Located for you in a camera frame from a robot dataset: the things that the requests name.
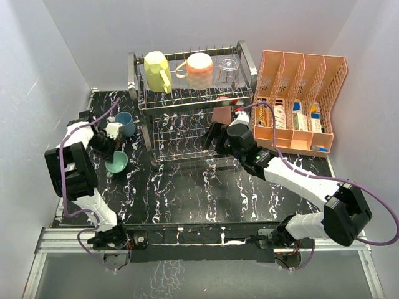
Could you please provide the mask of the blue plastic cup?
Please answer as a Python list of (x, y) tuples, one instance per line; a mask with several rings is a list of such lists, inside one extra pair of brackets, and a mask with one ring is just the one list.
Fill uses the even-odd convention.
[(125, 137), (132, 137), (135, 134), (135, 124), (129, 112), (120, 112), (115, 116), (115, 121), (123, 125), (122, 134)]

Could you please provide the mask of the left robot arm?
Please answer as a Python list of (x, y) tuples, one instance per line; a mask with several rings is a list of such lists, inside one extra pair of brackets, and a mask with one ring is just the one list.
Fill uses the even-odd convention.
[(99, 128), (92, 124), (95, 119), (96, 115), (88, 110), (80, 112), (78, 119), (68, 122), (63, 148), (46, 150), (44, 159), (55, 193), (62, 197), (65, 191), (66, 199), (79, 206), (96, 224), (96, 235), (88, 243), (95, 248), (123, 249), (129, 234), (120, 217), (100, 195), (97, 175), (87, 153), (90, 147), (107, 162), (115, 161), (114, 152), (122, 126), (109, 123)]

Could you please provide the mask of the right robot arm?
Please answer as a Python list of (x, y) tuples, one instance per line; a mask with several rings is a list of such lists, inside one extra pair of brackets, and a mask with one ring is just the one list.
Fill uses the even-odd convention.
[(258, 146), (245, 124), (212, 123), (201, 137), (201, 147), (206, 150), (212, 144), (218, 154), (237, 159), (250, 175), (278, 184), (318, 208), (316, 213), (287, 216), (271, 233), (260, 236), (261, 241), (292, 247), (301, 239), (323, 238), (348, 247), (372, 219), (359, 187), (331, 178), (314, 179), (311, 172), (300, 174), (275, 151)]

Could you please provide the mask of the cream and brown cup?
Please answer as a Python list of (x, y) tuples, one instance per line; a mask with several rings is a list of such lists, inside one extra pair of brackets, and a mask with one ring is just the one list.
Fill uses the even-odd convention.
[(122, 145), (122, 143), (121, 143), (120, 139), (116, 139), (115, 140), (115, 151), (119, 150), (121, 145)]

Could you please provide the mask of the green ceramic cup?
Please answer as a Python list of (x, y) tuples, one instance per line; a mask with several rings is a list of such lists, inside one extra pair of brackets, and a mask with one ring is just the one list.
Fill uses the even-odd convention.
[(111, 178), (114, 174), (121, 173), (128, 164), (128, 156), (123, 151), (115, 151), (113, 161), (106, 162), (106, 177)]

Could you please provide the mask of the pink plastic cup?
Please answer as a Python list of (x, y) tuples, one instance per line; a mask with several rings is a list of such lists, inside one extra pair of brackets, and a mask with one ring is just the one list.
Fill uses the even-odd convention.
[(230, 125), (232, 122), (231, 107), (229, 105), (214, 107), (211, 120), (223, 125)]

